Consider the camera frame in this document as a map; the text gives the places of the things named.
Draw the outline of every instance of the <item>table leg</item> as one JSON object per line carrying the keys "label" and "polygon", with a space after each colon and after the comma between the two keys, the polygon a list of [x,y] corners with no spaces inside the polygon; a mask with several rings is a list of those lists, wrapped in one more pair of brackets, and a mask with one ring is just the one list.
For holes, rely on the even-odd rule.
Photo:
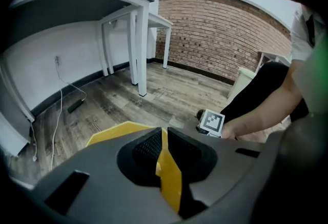
{"label": "table leg", "polygon": [[171,39],[171,30],[172,30],[171,27],[166,29],[166,39],[165,39],[165,50],[164,50],[163,68],[168,67],[169,48],[170,48],[170,39]]}
{"label": "table leg", "polygon": [[113,69],[113,64],[112,64],[112,58],[111,58],[111,48],[109,46],[109,23],[104,23],[102,25],[102,37],[104,39],[104,55],[105,55],[105,60],[107,63],[107,66],[109,68],[109,73],[113,74],[114,69]]}
{"label": "table leg", "polygon": [[138,83],[137,58],[135,50],[135,14],[135,11],[131,12],[128,19],[128,51],[131,83],[133,85],[136,85]]}
{"label": "table leg", "polygon": [[104,76],[108,75],[108,66],[106,63],[105,52],[104,52],[104,39],[103,39],[103,28],[100,22],[97,22],[96,26],[96,35],[97,35],[97,43],[98,43],[98,53],[99,53],[99,60],[102,68],[102,72]]}
{"label": "table leg", "polygon": [[257,68],[256,68],[256,71],[255,71],[255,73],[257,73],[258,72],[258,70],[260,69],[260,67],[261,67],[261,63],[262,63],[262,60],[263,60],[263,56],[264,56],[264,54],[263,53],[261,53],[261,58],[260,58],[260,61],[258,62],[258,65],[257,65]]}
{"label": "table leg", "polygon": [[138,8],[136,25],[136,51],[139,95],[147,94],[147,34],[149,4]]}

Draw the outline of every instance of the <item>person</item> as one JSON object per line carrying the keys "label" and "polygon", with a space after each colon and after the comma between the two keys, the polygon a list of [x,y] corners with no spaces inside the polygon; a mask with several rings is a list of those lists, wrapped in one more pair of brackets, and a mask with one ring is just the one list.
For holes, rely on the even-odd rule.
{"label": "person", "polygon": [[[293,0],[303,5],[296,11],[291,30],[292,63],[264,64],[255,78],[221,111],[225,115],[222,138],[239,136],[270,128],[290,115],[295,121],[308,114],[308,109],[292,79],[310,56],[315,43],[325,32],[322,15],[326,10],[317,0]],[[200,119],[203,110],[199,110]]]}

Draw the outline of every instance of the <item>laminate floor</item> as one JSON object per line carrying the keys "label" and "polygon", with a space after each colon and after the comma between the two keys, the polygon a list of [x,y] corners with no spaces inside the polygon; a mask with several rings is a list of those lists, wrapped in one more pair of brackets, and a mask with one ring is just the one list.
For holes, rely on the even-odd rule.
{"label": "laminate floor", "polygon": [[[81,98],[74,91],[63,98],[55,136],[54,167],[83,149],[92,134],[125,121],[150,126],[169,126],[195,130],[195,117],[202,108],[220,111],[227,105],[230,85],[186,70],[151,63],[147,65],[147,95],[138,95],[138,86],[130,82],[129,68],[102,77],[82,89],[85,102],[69,114],[67,108]],[[50,106],[33,123],[37,140],[37,162],[32,161],[34,146],[27,145],[18,157],[7,156],[7,165],[18,179],[35,184],[50,171],[52,136],[60,112],[60,101]],[[265,141],[266,134],[249,136]]]}

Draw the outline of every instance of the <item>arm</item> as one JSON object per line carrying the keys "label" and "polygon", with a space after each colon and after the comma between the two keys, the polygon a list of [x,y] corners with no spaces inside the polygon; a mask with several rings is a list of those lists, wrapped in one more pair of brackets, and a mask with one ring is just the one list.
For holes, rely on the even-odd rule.
{"label": "arm", "polygon": [[226,123],[222,130],[222,138],[234,138],[264,130],[288,116],[302,100],[292,79],[293,72],[301,65],[302,61],[292,61],[282,85],[256,109]]}

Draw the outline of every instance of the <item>brick wall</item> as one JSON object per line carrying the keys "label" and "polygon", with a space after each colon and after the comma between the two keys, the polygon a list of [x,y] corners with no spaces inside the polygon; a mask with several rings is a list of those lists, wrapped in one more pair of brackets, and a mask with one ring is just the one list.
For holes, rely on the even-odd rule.
{"label": "brick wall", "polygon": [[[174,24],[169,61],[232,80],[238,67],[255,71],[258,51],[291,51],[288,29],[241,0],[160,0],[158,13]],[[163,59],[165,34],[158,29],[156,58]]]}

